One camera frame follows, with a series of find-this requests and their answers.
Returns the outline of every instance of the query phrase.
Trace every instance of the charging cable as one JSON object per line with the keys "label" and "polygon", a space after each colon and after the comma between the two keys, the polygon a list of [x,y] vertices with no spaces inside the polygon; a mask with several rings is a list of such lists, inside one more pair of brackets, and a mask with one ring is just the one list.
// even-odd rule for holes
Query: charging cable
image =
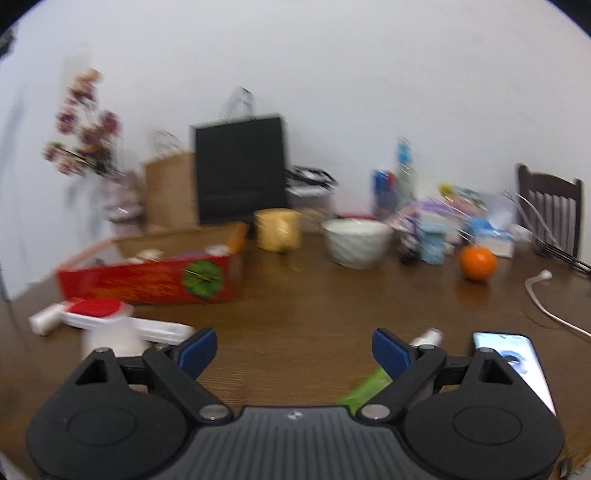
{"label": "charging cable", "polygon": [[544,230],[546,231],[546,233],[550,237],[550,240],[552,240],[552,243],[554,244],[554,246],[557,247],[557,248],[560,248],[562,250],[562,247],[558,243],[558,240],[556,240],[556,237],[552,234],[552,231],[550,230],[550,227],[548,227],[548,225],[546,224],[546,222],[542,218],[541,214],[539,213],[538,209],[536,207],[534,207],[533,204],[527,198],[525,198],[524,196],[521,196],[519,193],[513,194],[509,190],[504,191],[503,192],[503,195],[505,197],[507,197],[508,199],[513,200],[513,202],[517,205],[517,209],[519,210],[519,214],[521,215],[521,217],[523,218],[523,220],[527,224],[528,229],[530,230],[530,232],[539,241],[542,241],[542,239],[535,233],[534,226],[531,224],[530,219],[525,214],[525,212],[524,212],[524,210],[523,210],[523,208],[521,206],[521,202],[519,201],[519,199],[523,200],[532,209],[532,211],[534,212],[534,214],[536,215],[536,217],[540,221],[540,224],[542,225],[542,227],[544,228]]}
{"label": "charging cable", "polygon": [[528,278],[525,281],[525,289],[527,290],[527,293],[530,294],[530,297],[533,300],[533,302],[535,303],[535,305],[543,313],[545,313],[548,317],[555,320],[556,322],[562,323],[563,325],[566,325],[567,327],[570,327],[573,330],[576,330],[577,332],[582,333],[583,335],[586,335],[587,337],[591,338],[591,333],[589,333],[586,330],[583,330],[582,328],[579,328],[579,327],[573,325],[572,323],[569,323],[569,322],[563,320],[562,318],[559,318],[556,315],[550,313],[548,310],[546,310],[544,308],[544,306],[540,303],[538,298],[535,296],[534,289],[532,288],[534,283],[538,283],[539,281],[542,281],[542,280],[549,280],[551,278],[552,278],[552,273],[550,273],[548,270],[542,270],[542,272],[540,272],[540,275]]}

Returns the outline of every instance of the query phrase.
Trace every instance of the cardboard box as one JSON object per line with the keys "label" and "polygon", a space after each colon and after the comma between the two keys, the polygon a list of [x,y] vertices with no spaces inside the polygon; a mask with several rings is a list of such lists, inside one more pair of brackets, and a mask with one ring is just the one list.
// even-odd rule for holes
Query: cardboard box
{"label": "cardboard box", "polygon": [[[242,277],[242,222],[138,238],[108,239],[59,265],[66,300],[107,298],[128,303],[205,303],[231,300]],[[162,260],[130,264],[145,249]]]}

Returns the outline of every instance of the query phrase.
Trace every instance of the smartphone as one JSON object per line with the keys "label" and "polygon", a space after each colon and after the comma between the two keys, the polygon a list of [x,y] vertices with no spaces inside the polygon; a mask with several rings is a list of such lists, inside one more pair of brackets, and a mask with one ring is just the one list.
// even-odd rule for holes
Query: smartphone
{"label": "smartphone", "polygon": [[473,338],[475,348],[493,348],[507,360],[513,370],[556,415],[546,378],[530,339],[524,335],[498,332],[475,332]]}

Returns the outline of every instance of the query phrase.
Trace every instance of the tangerine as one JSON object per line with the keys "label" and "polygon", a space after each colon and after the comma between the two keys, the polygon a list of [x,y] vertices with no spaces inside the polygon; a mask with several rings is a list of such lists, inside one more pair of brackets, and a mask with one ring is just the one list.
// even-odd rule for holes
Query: tangerine
{"label": "tangerine", "polygon": [[487,248],[469,245],[462,250],[460,267],[468,280],[486,281],[496,271],[496,257]]}

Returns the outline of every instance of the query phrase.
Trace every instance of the dark wooden chair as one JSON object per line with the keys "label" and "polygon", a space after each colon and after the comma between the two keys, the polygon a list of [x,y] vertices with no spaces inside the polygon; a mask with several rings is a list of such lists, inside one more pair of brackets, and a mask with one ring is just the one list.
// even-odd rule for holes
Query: dark wooden chair
{"label": "dark wooden chair", "polygon": [[[574,183],[570,183],[546,173],[530,172],[523,164],[517,165],[517,182],[519,194],[538,209],[562,250],[578,258],[583,182],[575,179]],[[520,202],[535,233],[542,240],[552,243],[535,213],[523,200]],[[523,219],[521,224],[527,226]]]}

